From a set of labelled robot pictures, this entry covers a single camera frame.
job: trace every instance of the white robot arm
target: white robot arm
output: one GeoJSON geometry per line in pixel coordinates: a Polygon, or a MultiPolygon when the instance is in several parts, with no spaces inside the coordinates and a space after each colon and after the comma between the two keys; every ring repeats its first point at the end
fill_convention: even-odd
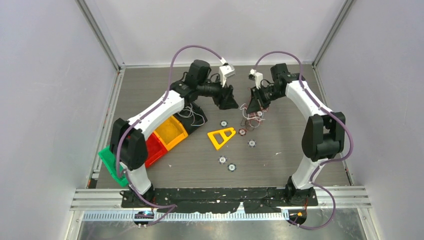
{"type": "Polygon", "coordinates": [[[126,136],[120,149],[120,165],[126,170],[132,184],[141,195],[150,199],[154,188],[146,172],[145,161],[147,159],[146,140],[152,132],[159,127],[166,119],[181,111],[185,106],[194,102],[198,96],[212,97],[214,103],[221,110],[237,109],[239,106],[234,100],[233,86],[227,85],[227,79],[235,74],[234,67],[222,60],[223,66],[219,67],[219,80],[209,79],[211,68],[209,63],[202,60],[195,60],[184,79],[171,84],[170,90],[165,100],[161,96],[155,103],[143,112],[131,117],[127,121],[119,118],[112,127],[110,138],[110,151],[116,156],[120,139],[125,130],[139,121],[141,116],[150,112],[152,108],[160,104],[158,108],[139,121],[126,136]]]}
{"type": "MultiPolygon", "coordinates": [[[[250,71],[249,78],[255,81],[255,87],[251,88],[251,100],[246,112],[249,114],[266,109],[271,101],[288,97],[305,118],[306,128],[302,138],[304,155],[285,188],[286,197],[290,200],[293,196],[301,197],[310,193],[313,187],[311,182],[322,169],[320,164],[343,151],[345,132],[340,124],[323,111],[333,112],[312,93],[304,79],[301,85],[299,73],[290,73],[287,65],[282,63],[271,67],[271,75],[273,83],[263,86],[262,73],[254,69],[250,71]]],[[[333,114],[343,123],[346,122],[343,113],[333,114]]]]}

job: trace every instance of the small disc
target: small disc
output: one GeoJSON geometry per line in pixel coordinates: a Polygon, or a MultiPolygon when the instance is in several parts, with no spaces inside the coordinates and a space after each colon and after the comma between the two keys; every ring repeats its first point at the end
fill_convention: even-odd
{"type": "Polygon", "coordinates": [[[220,123],[221,127],[225,128],[228,125],[228,122],[225,120],[222,120],[220,123]]]}
{"type": "Polygon", "coordinates": [[[236,168],[236,165],[235,165],[235,164],[230,163],[230,164],[228,165],[228,171],[230,171],[230,172],[234,172],[236,169],[237,169],[237,168],[236,168]]]}
{"type": "Polygon", "coordinates": [[[220,156],[218,161],[220,164],[225,164],[227,162],[227,158],[225,156],[220,156]]]}
{"type": "Polygon", "coordinates": [[[244,129],[244,128],[240,128],[239,130],[238,130],[238,134],[240,135],[240,136],[244,136],[244,135],[246,135],[246,129],[244,129]]]}
{"type": "Polygon", "coordinates": [[[256,146],[256,142],[253,139],[249,140],[248,144],[249,144],[249,147],[251,148],[254,148],[256,146]]]}

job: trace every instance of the purple cable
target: purple cable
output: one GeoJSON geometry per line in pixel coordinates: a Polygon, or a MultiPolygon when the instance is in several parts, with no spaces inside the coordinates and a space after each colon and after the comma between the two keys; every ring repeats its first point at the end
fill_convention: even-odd
{"type": "Polygon", "coordinates": [[[168,76],[168,87],[166,88],[166,92],[165,92],[165,96],[163,96],[162,101],[159,102],[158,104],[156,104],[154,107],[152,107],[149,111],[147,111],[145,114],[143,114],[139,119],[137,119],[131,126],[129,126],[125,132],[122,134],[122,137],[119,140],[118,143],[118,148],[116,150],[116,161],[115,161],[115,168],[116,168],[116,175],[118,176],[118,178],[122,177],[122,172],[120,171],[120,156],[121,156],[121,148],[122,148],[122,143],[124,142],[125,138],[127,137],[128,133],[131,131],[131,129],[133,129],[139,122],[141,122],[147,115],[151,114],[154,110],[156,110],[157,108],[159,108],[159,106],[161,104],[165,103],[165,99],[167,99],[168,94],[170,93],[170,87],[171,87],[171,78],[172,78],[172,69],[174,66],[174,62],[175,59],[177,58],[178,54],[180,54],[183,50],[185,49],[189,49],[189,48],[199,48],[199,49],[204,49],[207,50],[211,53],[213,53],[215,56],[217,56],[219,59],[222,59],[222,57],[216,53],[214,50],[205,47],[205,46],[200,46],[200,45],[187,45],[185,47],[182,47],[180,50],[178,50],[175,55],[172,58],[171,64],[169,66],[169,76],[168,76]]]}
{"type": "MultiPolygon", "coordinates": [[[[116,175],[118,176],[118,178],[121,178],[122,177],[122,172],[120,171],[120,156],[121,156],[121,148],[122,148],[122,144],[123,144],[123,142],[124,142],[124,140],[125,140],[125,138],[127,137],[127,135],[128,135],[128,133],[131,131],[131,129],[133,129],[138,123],[140,123],[147,115],[149,115],[149,114],[151,114],[154,110],[156,110],[157,108],[159,108],[159,106],[161,105],[161,104],[164,104],[165,103],[165,99],[167,99],[167,97],[168,97],[168,94],[169,94],[169,92],[170,92],[170,87],[171,87],[171,78],[172,78],[172,70],[173,70],[173,66],[174,66],[174,62],[175,62],[175,60],[176,60],[176,58],[177,58],[177,56],[178,56],[178,54],[180,54],[183,50],[185,50],[185,49],[189,49],[189,48],[199,48],[199,49],[204,49],[204,50],[207,50],[207,51],[209,51],[209,52],[211,52],[212,54],[214,54],[215,56],[217,56],[220,60],[222,59],[222,57],[218,54],[218,53],[216,53],[214,50],[212,50],[212,49],[210,49],[210,48],[208,48],[208,47],[205,47],[205,46],[200,46],[200,45],[187,45],[187,46],[184,46],[184,47],[182,47],[180,50],[178,50],[176,53],[175,53],[175,55],[173,56],[173,58],[172,58],[172,61],[171,61],[171,64],[170,64],[170,66],[169,66],[169,76],[168,76],[168,87],[166,88],[166,92],[165,92],[165,95],[163,96],[163,98],[162,98],[162,101],[161,102],[159,102],[158,104],[156,104],[154,107],[152,107],[152,109],[150,109],[149,111],[147,111],[145,114],[143,114],[139,119],[137,119],[131,126],[129,126],[126,130],[125,130],[125,132],[122,134],[122,137],[120,138],[120,140],[119,140],[119,143],[118,143],[118,147],[117,147],[117,150],[116,150],[116,161],[115,161],[115,168],[116,168],[116,175]]],[[[170,212],[172,212],[174,209],[175,209],[175,207],[177,206],[177,205],[175,205],[175,204],[171,204],[171,205],[167,205],[167,206],[161,206],[161,205],[156,205],[156,204],[153,204],[153,203],[151,203],[151,202],[149,202],[149,201],[147,201],[146,199],[144,199],[142,196],[141,196],[141,194],[139,193],[139,191],[137,191],[137,189],[136,189],[136,187],[133,185],[133,183],[131,182],[131,179],[130,179],[130,177],[128,176],[128,174],[127,174],[127,172],[125,171],[125,170],[123,170],[123,172],[125,172],[125,176],[126,176],[126,179],[128,180],[128,183],[129,183],[129,186],[130,186],[130,188],[132,188],[132,190],[135,192],[135,194],[137,195],[137,197],[139,198],[139,199],[141,199],[143,202],[145,202],[147,205],[149,205],[149,206],[151,206],[151,207],[154,207],[154,208],[158,208],[158,209],[168,209],[169,208],[169,210],[164,214],[164,215],[162,215],[160,218],[158,218],[157,220],[155,220],[155,221],[153,221],[153,222],[151,222],[151,223],[149,223],[149,224],[147,224],[146,226],[152,226],[152,225],[155,225],[155,224],[157,224],[160,220],[162,220],[166,215],[168,215],[170,212]]]]}
{"type": "Polygon", "coordinates": [[[145,204],[147,204],[147,205],[149,205],[149,206],[151,206],[151,207],[153,207],[153,208],[157,208],[157,209],[169,209],[164,215],[162,215],[161,217],[159,217],[158,219],[156,219],[155,221],[153,221],[153,222],[151,222],[151,223],[149,223],[149,224],[147,224],[146,225],[146,227],[149,227],[149,226],[152,226],[152,225],[155,225],[155,224],[157,224],[160,220],[162,220],[166,215],[168,215],[170,212],[172,212],[176,207],[177,207],[177,205],[176,204],[171,204],[171,205],[166,205],[166,206],[162,206],[162,205],[156,205],[156,204],[154,204],[154,203],[151,203],[151,202],[149,202],[149,201],[147,201],[140,193],[139,193],[139,191],[137,190],[137,188],[134,186],[134,184],[133,184],[133,182],[131,181],[131,179],[130,179],[130,176],[128,176],[128,173],[127,173],[127,171],[124,171],[124,173],[125,173],[125,177],[126,177],[126,179],[128,180],[128,183],[129,183],[129,187],[130,188],[132,188],[132,190],[135,192],[135,194],[137,195],[137,197],[140,199],[140,200],[142,200],[145,204]]]}
{"type": "MultiPolygon", "coordinates": [[[[330,218],[328,219],[328,221],[326,222],[326,223],[324,223],[323,225],[321,225],[321,226],[317,226],[317,227],[310,227],[310,226],[303,226],[303,225],[299,225],[299,227],[300,228],[302,228],[302,229],[307,229],[307,230],[317,230],[317,229],[321,229],[321,228],[323,228],[323,227],[325,227],[325,226],[327,226],[330,222],[331,222],[331,220],[333,220],[333,218],[334,218],[334,216],[335,216],[335,214],[336,214],[336,200],[334,199],[334,196],[331,194],[331,192],[330,191],[328,191],[326,188],[324,188],[323,186],[321,186],[321,185],[319,185],[319,184],[317,184],[317,183],[314,183],[314,181],[313,181],[313,179],[314,179],[314,176],[317,174],[317,172],[318,172],[318,170],[320,169],[320,167],[322,167],[322,166],[324,166],[325,164],[328,164],[328,163],[333,163],[333,162],[340,162],[340,161],[343,161],[343,160],[346,160],[347,158],[349,158],[350,156],[351,156],[351,154],[352,154],[352,151],[354,150],[354,140],[353,140],[353,138],[352,138],[352,134],[351,134],[351,132],[348,130],[348,128],[346,127],[346,125],[340,120],[340,119],[338,119],[334,114],[332,114],[331,112],[329,112],[328,110],[326,110],[325,108],[323,108],[323,107],[321,107],[321,105],[320,105],[320,103],[314,98],[314,96],[312,95],[312,93],[309,91],[309,89],[308,88],[305,88],[305,85],[304,85],[304,83],[303,83],[303,81],[302,81],[302,75],[303,75],[303,70],[304,70],[304,68],[303,68],[303,66],[302,66],[302,63],[301,63],[301,61],[299,60],[299,58],[297,58],[295,55],[293,55],[293,54],[291,54],[291,53],[289,53],[289,52],[286,52],[286,51],[270,51],[270,52],[268,52],[268,53],[265,53],[263,56],[261,56],[260,58],[259,58],[259,60],[256,62],[256,64],[254,65],[254,67],[253,67],[253,69],[256,69],[256,67],[258,66],[258,64],[259,64],[259,62],[263,59],[263,58],[265,58],[266,56],[268,56],[268,55],[271,55],[271,54],[285,54],[285,55],[289,55],[289,56],[291,56],[291,57],[293,57],[294,59],[296,59],[296,61],[297,61],[297,63],[299,64],[299,68],[300,68],[300,70],[299,70],[299,84],[300,84],[300,86],[303,88],[303,90],[305,91],[305,93],[306,93],[306,95],[308,95],[308,97],[310,98],[310,100],[321,110],[321,111],[323,111],[324,113],[326,113],[327,115],[329,115],[332,119],[334,119],[338,124],[340,124],[340,126],[343,128],[343,130],[346,132],[346,134],[347,134],[347,138],[349,139],[349,145],[350,145],[350,147],[349,147],[349,152],[347,152],[347,154],[346,154],[346,156],[344,156],[344,157],[342,157],[342,158],[338,158],[338,159],[329,159],[329,160],[326,160],[326,161],[323,161],[323,162],[321,162],[320,164],[319,164],[319,166],[317,167],[317,168],[315,168],[315,170],[312,172],[312,174],[311,174],[311,176],[310,176],[310,178],[309,178],[309,181],[310,181],[310,183],[312,184],[312,185],[314,185],[315,187],[318,187],[318,188],[320,188],[320,189],[322,189],[322,190],[324,190],[325,192],[327,192],[328,193],[328,195],[330,195],[330,197],[331,197],[331,200],[332,200],[332,203],[333,203],[333,207],[332,207],[332,213],[331,213],[331,216],[330,216],[330,218]]],[[[295,223],[294,221],[292,221],[292,220],[288,220],[291,224],[294,224],[294,225],[297,225],[297,223],[295,223]]]]}
{"type": "MultiPolygon", "coordinates": [[[[331,216],[330,216],[330,218],[324,224],[322,224],[321,226],[303,226],[303,225],[299,225],[298,226],[301,229],[317,230],[317,229],[322,229],[322,228],[326,227],[328,224],[330,224],[331,220],[333,220],[334,216],[336,215],[336,200],[334,199],[334,196],[330,193],[330,191],[328,191],[325,187],[323,187],[323,186],[321,186],[321,185],[319,185],[319,184],[317,184],[315,182],[312,182],[311,184],[314,185],[315,187],[318,187],[318,188],[324,190],[325,192],[327,192],[328,195],[330,195],[331,201],[332,201],[332,213],[331,213],[331,216]]],[[[297,226],[298,224],[296,223],[296,219],[294,221],[292,221],[292,220],[289,219],[288,222],[297,226]]]]}

